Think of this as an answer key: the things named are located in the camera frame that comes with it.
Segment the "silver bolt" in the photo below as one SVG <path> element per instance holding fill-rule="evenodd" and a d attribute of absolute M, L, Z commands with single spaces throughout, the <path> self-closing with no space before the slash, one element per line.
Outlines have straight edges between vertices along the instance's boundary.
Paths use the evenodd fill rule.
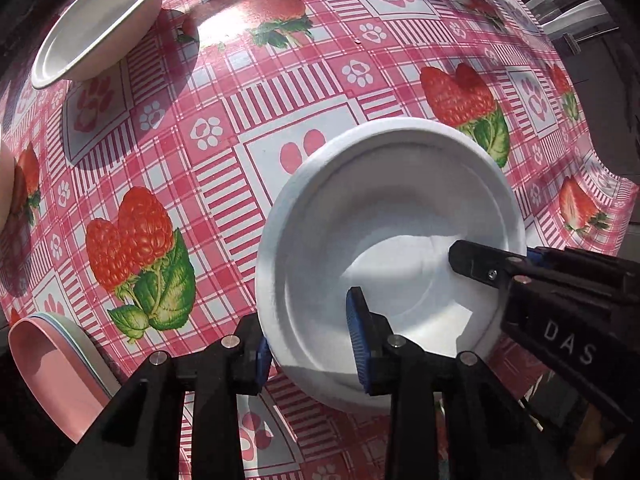
<path fill-rule="evenodd" d="M 478 362 L 478 356 L 473 352 L 462 352 L 460 360 L 467 366 L 473 366 Z"/>
<path fill-rule="evenodd" d="M 164 363 L 168 357 L 169 355 L 167 354 L 167 352 L 159 350 L 157 352 L 153 352 L 149 356 L 149 362 L 155 366 L 158 366 Z"/>
<path fill-rule="evenodd" d="M 398 334 L 392 334 L 386 338 L 386 342 L 388 342 L 393 348 L 400 348 L 404 346 L 406 343 L 406 339 Z"/>
<path fill-rule="evenodd" d="M 518 283 L 522 283 L 523 285 L 529 285 L 529 283 L 531 283 L 531 278 L 529 276 L 523 276 L 521 274 L 514 276 L 513 279 Z"/>
<path fill-rule="evenodd" d="M 235 348 L 240 344 L 240 338 L 237 335 L 225 335 L 220 344 L 225 348 Z"/>

